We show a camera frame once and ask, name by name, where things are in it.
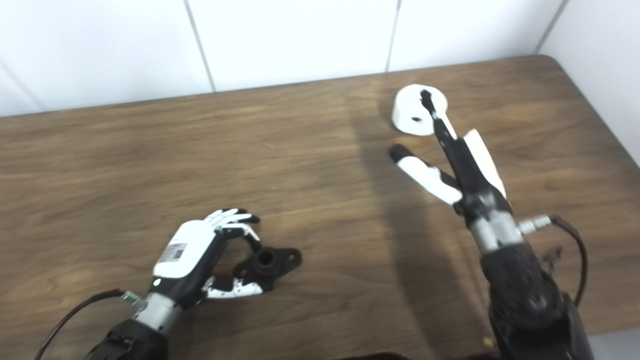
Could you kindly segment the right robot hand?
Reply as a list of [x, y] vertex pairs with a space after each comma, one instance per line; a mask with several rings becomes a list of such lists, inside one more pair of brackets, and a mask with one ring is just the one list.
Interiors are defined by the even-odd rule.
[[412, 84], [398, 91], [392, 114], [394, 125], [410, 135], [434, 135], [453, 174], [421, 159], [406, 146], [395, 144], [388, 154], [396, 166], [427, 192], [454, 208], [467, 224], [489, 219], [494, 212], [513, 214], [482, 137], [473, 129], [458, 136], [446, 111], [448, 101], [436, 88]]

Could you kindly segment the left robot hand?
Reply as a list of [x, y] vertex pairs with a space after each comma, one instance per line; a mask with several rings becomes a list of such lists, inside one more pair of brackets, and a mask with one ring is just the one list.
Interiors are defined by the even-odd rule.
[[150, 293], [166, 297], [185, 311], [206, 298], [205, 284], [229, 242], [245, 239], [252, 251], [261, 239], [252, 224], [260, 218], [242, 208], [215, 210], [183, 223], [154, 264]]

